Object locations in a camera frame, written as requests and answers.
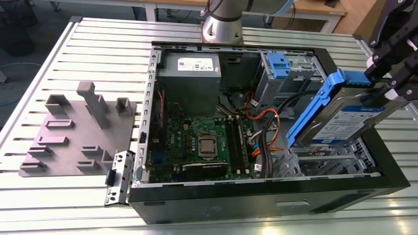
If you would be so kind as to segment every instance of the floor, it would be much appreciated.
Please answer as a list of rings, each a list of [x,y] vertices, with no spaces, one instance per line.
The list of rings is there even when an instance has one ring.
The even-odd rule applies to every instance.
[[[60,34],[68,24],[71,16],[84,16],[92,18],[107,18],[120,20],[133,20],[132,7],[107,6],[93,4],[60,3],[61,10],[55,12],[47,1],[35,0],[33,11],[37,17],[37,24],[28,28],[31,38],[35,42],[35,52],[24,57],[11,57],[0,49],[0,67],[3,65],[29,62],[43,64],[49,51],[60,37]],[[142,8],[135,8],[139,20],[146,20],[146,13]],[[200,12],[186,11],[172,13],[172,17],[167,17],[163,9],[159,10],[159,21],[162,22],[182,22],[198,24],[203,20]],[[264,27],[263,17],[244,15],[242,18],[244,27]],[[11,113],[17,104],[17,100],[23,96],[27,87],[36,75],[39,66],[36,65],[13,65],[3,68],[1,71],[11,79],[11,82],[0,86],[0,129],[4,126]]]

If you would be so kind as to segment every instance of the blue drive bracket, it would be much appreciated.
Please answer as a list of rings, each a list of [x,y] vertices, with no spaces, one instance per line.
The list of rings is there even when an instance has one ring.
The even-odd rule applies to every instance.
[[[298,118],[294,126],[290,128],[286,139],[288,146],[292,146],[298,134],[303,131],[304,127],[308,125],[311,118],[315,116],[316,112],[327,106],[332,97],[331,94],[336,89],[340,89],[343,85],[363,85],[369,86],[371,83],[362,72],[357,71],[343,71],[338,69],[324,81],[323,86],[315,94],[310,104],[307,105],[300,117]]]
[[[290,62],[282,53],[267,53],[267,62],[275,79],[284,79],[290,73]]]

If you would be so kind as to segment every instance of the cpu socket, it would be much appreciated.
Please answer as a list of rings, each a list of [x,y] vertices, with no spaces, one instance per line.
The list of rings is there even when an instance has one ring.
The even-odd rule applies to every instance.
[[[199,157],[203,160],[210,161],[218,157],[218,144],[216,144],[216,134],[199,134],[198,135],[198,150]]]

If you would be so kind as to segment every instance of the hard drive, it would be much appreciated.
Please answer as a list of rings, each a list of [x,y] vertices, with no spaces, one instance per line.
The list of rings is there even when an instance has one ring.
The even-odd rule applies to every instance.
[[[362,72],[332,73],[286,135],[288,146],[351,144],[405,104],[393,101],[383,107],[363,107],[363,98],[375,90]]]

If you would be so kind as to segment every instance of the ram slot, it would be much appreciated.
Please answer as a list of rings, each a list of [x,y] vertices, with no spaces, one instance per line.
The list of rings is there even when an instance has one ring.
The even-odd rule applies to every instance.
[[[235,119],[226,121],[226,134],[227,134],[227,144],[228,144],[228,151],[230,151],[231,170],[232,171],[244,170],[244,160],[243,160],[240,136],[239,136],[239,125]]]

